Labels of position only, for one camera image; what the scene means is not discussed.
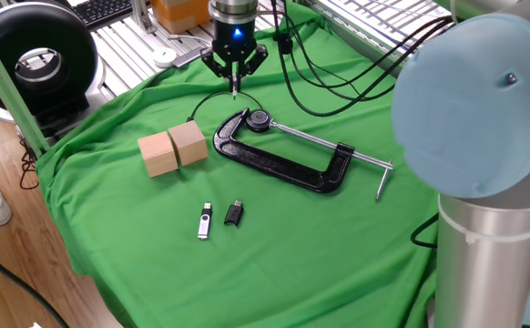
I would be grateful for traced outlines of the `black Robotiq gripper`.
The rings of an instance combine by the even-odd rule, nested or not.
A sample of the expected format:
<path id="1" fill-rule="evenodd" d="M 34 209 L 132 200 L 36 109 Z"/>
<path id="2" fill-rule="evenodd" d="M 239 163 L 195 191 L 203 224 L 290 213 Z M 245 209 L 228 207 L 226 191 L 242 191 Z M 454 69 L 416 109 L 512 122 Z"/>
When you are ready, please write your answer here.
<path id="1" fill-rule="evenodd" d="M 215 20 L 212 48 L 200 51 L 201 61 L 217 77 L 225 78 L 229 82 L 229 89 L 241 89 L 241 80 L 253 75 L 269 55 L 264 45 L 257 45 L 254 33 L 254 20 L 243 24 Z M 253 51 L 253 56 L 245 62 Z M 232 74 L 234 62 L 239 62 L 235 82 Z"/>

